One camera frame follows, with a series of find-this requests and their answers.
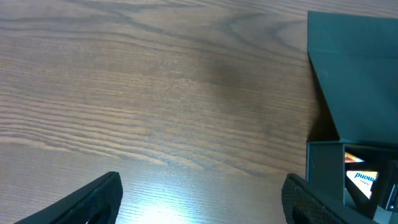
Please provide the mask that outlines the dark green box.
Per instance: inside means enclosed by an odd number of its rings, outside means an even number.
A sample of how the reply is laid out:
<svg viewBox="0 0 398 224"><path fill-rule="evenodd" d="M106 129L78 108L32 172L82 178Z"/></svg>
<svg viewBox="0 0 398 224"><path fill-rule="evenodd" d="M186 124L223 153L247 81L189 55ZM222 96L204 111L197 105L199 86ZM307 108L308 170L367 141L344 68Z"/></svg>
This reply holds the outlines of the dark green box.
<svg viewBox="0 0 398 224"><path fill-rule="evenodd" d="M324 114L307 141L309 185L376 223L397 222L397 20L308 13L307 51ZM348 170L379 172L352 197Z"/></svg>

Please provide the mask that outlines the small yellow snack packet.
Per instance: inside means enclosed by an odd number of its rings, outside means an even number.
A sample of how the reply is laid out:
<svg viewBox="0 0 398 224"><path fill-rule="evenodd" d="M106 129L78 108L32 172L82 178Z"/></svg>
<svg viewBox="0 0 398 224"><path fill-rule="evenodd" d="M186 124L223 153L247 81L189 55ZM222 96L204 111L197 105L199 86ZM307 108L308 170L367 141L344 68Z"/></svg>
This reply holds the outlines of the small yellow snack packet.
<svg viewBox="0 0 398 224"><path fill-rule="evenodd" d="M365 197L366 200L372 196L372 186L377 180L379 172L377 171L366 171L366 170L348 170L346 171L346 177L348 181L346 183L346 189L352 197Z"/></svg>

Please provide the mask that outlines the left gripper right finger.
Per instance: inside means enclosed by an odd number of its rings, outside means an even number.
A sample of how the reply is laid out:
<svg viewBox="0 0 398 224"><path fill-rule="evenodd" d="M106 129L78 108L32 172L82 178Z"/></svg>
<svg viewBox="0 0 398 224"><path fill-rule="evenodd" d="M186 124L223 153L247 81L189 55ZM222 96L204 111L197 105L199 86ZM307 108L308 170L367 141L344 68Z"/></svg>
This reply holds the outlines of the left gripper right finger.
<svg viewBox="0 0 398 224"><path fill-rule="evenodd" d="M309 185L297 174L287 174L281 200L287 224L376 224Z"/></svg>

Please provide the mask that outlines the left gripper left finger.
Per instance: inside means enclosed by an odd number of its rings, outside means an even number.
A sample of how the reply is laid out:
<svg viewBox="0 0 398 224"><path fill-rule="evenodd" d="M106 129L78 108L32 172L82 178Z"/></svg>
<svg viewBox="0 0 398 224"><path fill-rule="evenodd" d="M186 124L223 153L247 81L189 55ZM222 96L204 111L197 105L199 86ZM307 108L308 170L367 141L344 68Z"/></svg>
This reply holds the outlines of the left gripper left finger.
<svg viewBox="0 0 398 224"><path fill-rule="evenodd" d="M118 172L107 172L16 224L115 224L123 198Z"/></svg>

